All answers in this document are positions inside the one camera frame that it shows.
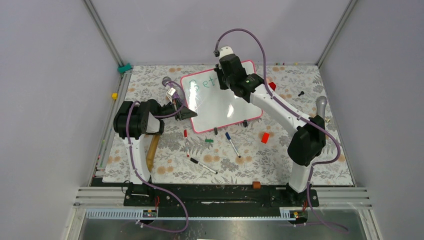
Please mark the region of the pink framed whiteboard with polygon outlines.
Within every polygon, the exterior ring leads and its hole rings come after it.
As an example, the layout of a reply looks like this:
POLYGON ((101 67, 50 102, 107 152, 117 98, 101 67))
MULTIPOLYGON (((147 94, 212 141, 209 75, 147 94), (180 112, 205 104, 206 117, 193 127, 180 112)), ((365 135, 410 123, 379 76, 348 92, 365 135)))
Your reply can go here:
POLYGON ((197 113, 191 118, 192 129, 200 134, 260 118, 263 111, 230 89, 220 89, 217 73, 208 69, 180 79, 187 107, 197 113))

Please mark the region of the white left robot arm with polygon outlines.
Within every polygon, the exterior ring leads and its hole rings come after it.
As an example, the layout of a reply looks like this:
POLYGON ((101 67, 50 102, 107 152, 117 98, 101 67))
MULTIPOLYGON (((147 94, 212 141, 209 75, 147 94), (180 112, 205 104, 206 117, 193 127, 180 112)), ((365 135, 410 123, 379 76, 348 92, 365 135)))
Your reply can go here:
POLYGON ((129 157, 129 182, 142 185, 151 178, 143 143, 146 135, 161 136, 165 130, 164 119, 177 121, 197 117, 198 114, 176 100, 176 103, 159 104, 147 101, 123 101, 113 119, 113 129, 122 139, 129 157))

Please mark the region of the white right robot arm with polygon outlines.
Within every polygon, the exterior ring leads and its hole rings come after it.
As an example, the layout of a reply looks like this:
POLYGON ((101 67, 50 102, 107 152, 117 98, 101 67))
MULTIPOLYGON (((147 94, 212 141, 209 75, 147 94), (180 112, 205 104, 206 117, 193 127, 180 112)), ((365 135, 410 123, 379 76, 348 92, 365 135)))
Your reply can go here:
POLYGON ((313 160, 326 145, 324 119, 310 117, 286 103, 256 73, 247 74, 240 58, 233 52, 216 53, 217 73, 222 90, 230 89, 235 96, 244 99, 266 112, 280 124, 291 137, 287 153, 293 161, 291 175, 286 185, 287 201, 293 206, 301 205, 307 199, 310 188, 308 177, 313 160))

